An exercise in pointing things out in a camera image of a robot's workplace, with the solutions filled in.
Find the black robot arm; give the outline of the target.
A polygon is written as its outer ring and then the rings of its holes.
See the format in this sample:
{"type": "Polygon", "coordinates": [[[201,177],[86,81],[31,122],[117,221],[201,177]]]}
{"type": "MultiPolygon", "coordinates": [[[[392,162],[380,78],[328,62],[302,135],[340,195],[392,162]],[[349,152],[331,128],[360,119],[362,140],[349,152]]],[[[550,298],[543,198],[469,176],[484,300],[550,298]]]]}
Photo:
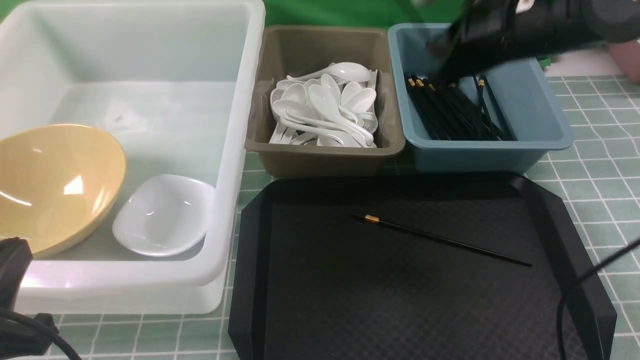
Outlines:
{"type": "Polygon", "coordinates": [[[429,41],[430,75],[450,84],[505,63],[639,38],[637,0],[466,0],[429,41]]]}

